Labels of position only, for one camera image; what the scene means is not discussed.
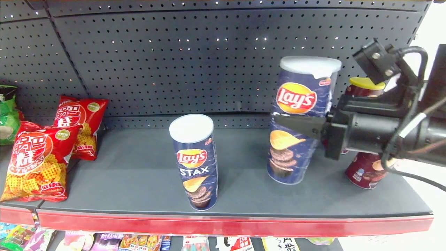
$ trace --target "white plastic lid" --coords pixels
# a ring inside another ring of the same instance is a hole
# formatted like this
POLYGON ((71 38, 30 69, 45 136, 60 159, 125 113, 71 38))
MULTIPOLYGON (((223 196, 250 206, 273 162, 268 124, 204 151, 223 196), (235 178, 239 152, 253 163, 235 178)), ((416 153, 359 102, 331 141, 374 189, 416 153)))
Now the white plastic lid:
POLYGON ((192 144, 207 139, 214 131, 214 122, 203 114, 189 114, 175 119, 169 126, 170 136, 178 142, 192 144))
POLYGON ((280 61, 280 67, 286 71, 311 74, 315 79, 329 77, 333 72, 341 69, 342 62, 337 59, 309 57, 309 56, 289 56, 280 61))

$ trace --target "lay's chip can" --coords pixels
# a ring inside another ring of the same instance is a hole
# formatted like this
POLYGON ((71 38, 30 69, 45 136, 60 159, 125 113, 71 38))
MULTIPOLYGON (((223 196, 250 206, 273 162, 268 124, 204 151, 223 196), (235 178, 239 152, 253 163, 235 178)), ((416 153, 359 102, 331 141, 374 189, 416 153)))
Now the lay's chip can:
MULTIPOLYGON (((341 65, 330 58, 282 58, 272 115, 325 117, 341 65)), ((269 140, 268 174, 283 184, 300 183, 318 141, 277 124, 273 117, 269 140)))
POLYGON ((217 155, 214 122, 206 115, 189 114, 169 127, 183 187, 192 208, 208 210, 217 202, 217 155))

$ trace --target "yellow lid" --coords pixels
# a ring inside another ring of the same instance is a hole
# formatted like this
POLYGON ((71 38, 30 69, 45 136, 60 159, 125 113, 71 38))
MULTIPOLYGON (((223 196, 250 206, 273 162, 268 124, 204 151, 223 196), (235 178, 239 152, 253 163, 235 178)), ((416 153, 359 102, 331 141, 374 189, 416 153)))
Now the yellow lid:
POLYGON ((375 85, 369 78, 350 78, 350 83, 367 90, 382 90, 386 87, 386 84, 383 82, 375 85))

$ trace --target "red shelf edge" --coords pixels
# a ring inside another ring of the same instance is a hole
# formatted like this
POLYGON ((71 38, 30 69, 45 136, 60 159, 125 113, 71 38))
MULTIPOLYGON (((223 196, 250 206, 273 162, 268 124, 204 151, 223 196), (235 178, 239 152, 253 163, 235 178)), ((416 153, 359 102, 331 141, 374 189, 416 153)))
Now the red shelf edge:
POLYGON ((34 226, 33 213, 29 209, 0 205, 0 222, 34 226))
POLYGON ((308 219, 188 217, 75 213, 38 209, 40 224, 56 230, 171 235, 343 237, 427 231, 433 215, 392 218, 308 219))

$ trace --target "screw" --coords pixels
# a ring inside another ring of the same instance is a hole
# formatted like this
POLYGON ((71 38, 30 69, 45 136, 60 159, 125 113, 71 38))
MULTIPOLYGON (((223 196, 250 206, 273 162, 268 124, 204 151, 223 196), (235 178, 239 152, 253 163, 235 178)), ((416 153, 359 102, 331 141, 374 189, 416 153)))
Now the screw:
POLYGON ((373 59, 379 59, 380 57, 381 57, 381 55, 379 53, 377 53, 377 52, 372 54, 372 58, 373 59))
POLYGON ((386 70, 385 71, 386 76, 391 76, 393 74, 392 70, 386 70))

